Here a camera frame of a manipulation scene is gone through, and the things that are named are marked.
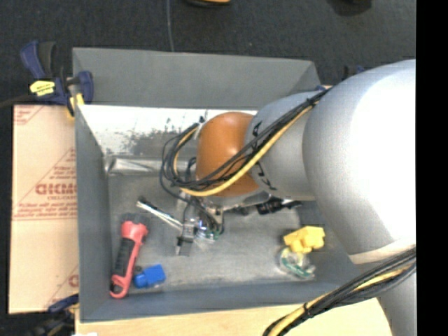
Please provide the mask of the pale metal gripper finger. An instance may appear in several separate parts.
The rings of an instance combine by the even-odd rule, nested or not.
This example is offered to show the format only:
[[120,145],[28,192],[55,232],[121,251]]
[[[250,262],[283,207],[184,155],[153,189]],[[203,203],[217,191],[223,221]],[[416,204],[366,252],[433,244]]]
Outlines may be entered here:
[[161,221],[164,221],[168,225],[174,227],[174,228],[182,228],[183,224],[181,221],[175,219],[171,214],[166,213],[164,211],[159,210],[156,206],[151,204],[145,199],[138,199],[136,201],[136,207],[159,218]]
[[177,256],[189,256],[195,240],[195,226],[193,223],[184,223],[181,235],[177,238]]

